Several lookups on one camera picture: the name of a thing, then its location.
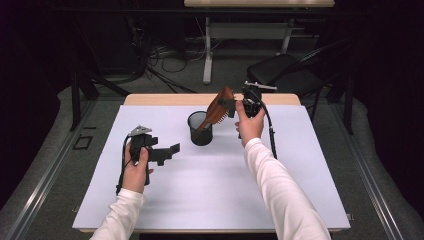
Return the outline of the brown wooden hairbrush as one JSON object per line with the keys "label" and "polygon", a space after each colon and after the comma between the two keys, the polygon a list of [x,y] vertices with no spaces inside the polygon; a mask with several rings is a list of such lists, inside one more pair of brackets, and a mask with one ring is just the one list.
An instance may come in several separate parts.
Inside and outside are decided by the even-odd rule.
{"label": "brown wooden hairbrush", "polygon": [[235,101],[233,90],[225,86],[223,87],[213,101],[209,104],[206,117],[203,122],[196,128],[194,138],[197,139],[205,131],[207,125],[220,123],[228,116],[230,102]]}

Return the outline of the person's left hand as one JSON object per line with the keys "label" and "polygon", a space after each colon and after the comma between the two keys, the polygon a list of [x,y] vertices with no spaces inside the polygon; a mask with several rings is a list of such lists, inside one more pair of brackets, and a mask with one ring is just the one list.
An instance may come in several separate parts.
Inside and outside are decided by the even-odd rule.
{"label": "person's left hand", "polygon": [[125,150],[122,187],[133,192],[143,193],[147,177],[146,166],[149,154],[148,151],[142,147],[139,152],[139,163],[135,166],[131,160],[130,148],[131,144],[128,143]]}

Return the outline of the person's right hand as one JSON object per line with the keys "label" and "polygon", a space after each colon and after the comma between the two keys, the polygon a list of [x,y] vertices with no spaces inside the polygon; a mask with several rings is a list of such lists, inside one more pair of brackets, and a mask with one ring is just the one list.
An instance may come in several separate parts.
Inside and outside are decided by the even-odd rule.
{"label": "person's right hand", "polygon": [[243,103],[237,101],[236,112],[239,118],[239,121],[235,124],[236,130],[240,134],[242,146],[245,147],[251,139],[261,137],[265,111],[260,109],[255,117],[249,118],[245,112]]}

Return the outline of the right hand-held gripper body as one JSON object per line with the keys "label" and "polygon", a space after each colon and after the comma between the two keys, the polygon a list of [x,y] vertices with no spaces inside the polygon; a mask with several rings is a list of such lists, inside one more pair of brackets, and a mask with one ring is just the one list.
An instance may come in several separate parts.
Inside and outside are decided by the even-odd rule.
{"label": "right hand-held gripper body", "polygon": [[262,93],[275,92],[276,90],[277,88],[274,86],[245,82],[242,88],[242,102],[246,115],[248,117],[256,116],[262,107]]}

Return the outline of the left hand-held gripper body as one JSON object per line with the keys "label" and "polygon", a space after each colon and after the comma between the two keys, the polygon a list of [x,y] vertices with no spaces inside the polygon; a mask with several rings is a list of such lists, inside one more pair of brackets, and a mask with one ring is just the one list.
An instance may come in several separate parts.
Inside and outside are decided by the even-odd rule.
{"label": "left hand-held gripper body", "polygon": [[172,158],[170,147],[154,149],[153,146],[144,145],[144,137],[146,134],[150,135],[150,132],[150,128],[139,125],[128,134],[128,137],[131,139],[131,160],[135,166],[139,163],[139,152],[142,147],[148,150],[148,161],[156,162],[158,166],[163,166],[166,160]]}

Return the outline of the black folding chair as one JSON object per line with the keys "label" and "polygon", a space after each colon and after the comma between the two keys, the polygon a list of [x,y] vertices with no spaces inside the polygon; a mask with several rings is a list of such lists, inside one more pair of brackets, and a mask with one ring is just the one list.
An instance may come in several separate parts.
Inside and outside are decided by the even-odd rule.
{"label": "black folding chair", "polygon": [[315,95],[310,119],[314,120],[322,89],[341,78],[341,67],[333,63],[346,59],[346,53],[353,45],[351,38],[345,38],[327,46],[315,49],[300,59],[281,54],[255,63],[247,68],[250,82],[276,87],[277,93],[293,93],[299,99]]}

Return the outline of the metal floor rail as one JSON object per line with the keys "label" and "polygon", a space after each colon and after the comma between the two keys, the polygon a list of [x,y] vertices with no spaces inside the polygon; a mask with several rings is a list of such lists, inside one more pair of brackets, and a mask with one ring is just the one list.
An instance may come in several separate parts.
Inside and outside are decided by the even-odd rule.
{"label": "metal floor rail", "polygon": [[344,125],[343,112],[341,107],[337,104],[330,104],[330,109],[336,119],[343,138],[355,160],[358,168],[358,173],[362,179],[367,194],[371,200],[374,210],[381,222],[382,227],[389,240],[405,240],[401,233],[392,211],[389,209],[387,201],[382,195],[377,182],[375,181],[371,169],[368,166],[367,159],[365,158],[358,141],[355,136],[351,134]]}
{"label": "metal floor rail", "polygon": [[96,101],[84,103],[81,120],[71,130],[71,106],[62,105],[52,129],[23,179],[0,211],[0,240],[22,240],[52,188],[65,158]]}

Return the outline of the black mesh cup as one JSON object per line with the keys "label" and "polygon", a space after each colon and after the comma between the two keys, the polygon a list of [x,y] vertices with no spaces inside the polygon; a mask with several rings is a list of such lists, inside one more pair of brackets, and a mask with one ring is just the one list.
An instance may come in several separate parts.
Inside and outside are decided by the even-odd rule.
{"label": "black mesh cup", "polygon": [[202,130],[198,127],[206,119],[205,111],[196,111],[189,115],[187,124],[190,130],[190,139],[194,145],[206,146],[213,139],[212,125],[207,123]]}

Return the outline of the black metal stand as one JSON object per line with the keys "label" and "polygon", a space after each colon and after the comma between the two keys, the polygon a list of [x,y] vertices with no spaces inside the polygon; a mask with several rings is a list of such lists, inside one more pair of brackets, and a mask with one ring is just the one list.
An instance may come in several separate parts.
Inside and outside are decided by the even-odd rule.
{"label": "black metal stand", "polygon": [[100,83],[101,85],[120,94],[121,96],[126,97],[130,94],[129,91],[124,90],[123,88],[115,85],[111,81],[92,71],[84,70],[82,72],[73,73],[71,75],[71,98],[73,114],[71,131],[74,131],[81,121],[80,93],[83,93],[89,101],[95,101],[99,97],[99,92],[95,87],[95,82]]}

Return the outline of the dark curtain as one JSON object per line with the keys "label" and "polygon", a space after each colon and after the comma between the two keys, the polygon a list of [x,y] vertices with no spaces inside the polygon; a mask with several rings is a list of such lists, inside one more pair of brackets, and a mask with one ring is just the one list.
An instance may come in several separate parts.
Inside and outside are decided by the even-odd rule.
{"label": "dark curtain", "polygon": [[370,13],[355,97],[380,161],[424,218],[424,0],[355,0]]}
{"label": "dark curtain", "polygon": [[55,41],[34,0],[0,0],[0,209],[12,196],[60,108]]}

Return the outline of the white-framed desk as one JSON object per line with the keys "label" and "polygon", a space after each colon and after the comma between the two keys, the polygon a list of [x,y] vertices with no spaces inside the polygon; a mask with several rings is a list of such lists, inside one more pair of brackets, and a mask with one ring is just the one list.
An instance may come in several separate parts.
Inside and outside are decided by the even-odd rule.
{"label": "white-framed desk", "polygon": [[[184,0],[184,6],[196,10],[309,10],[325,9],[334,6],[334,0]],[[279,39],[282,40],[281,53],[287,51],[293,29],[293,18],[283,23],[218,23],[205,18],[205,65],[203,83],[212,81],[212,47],[215,39]]]}

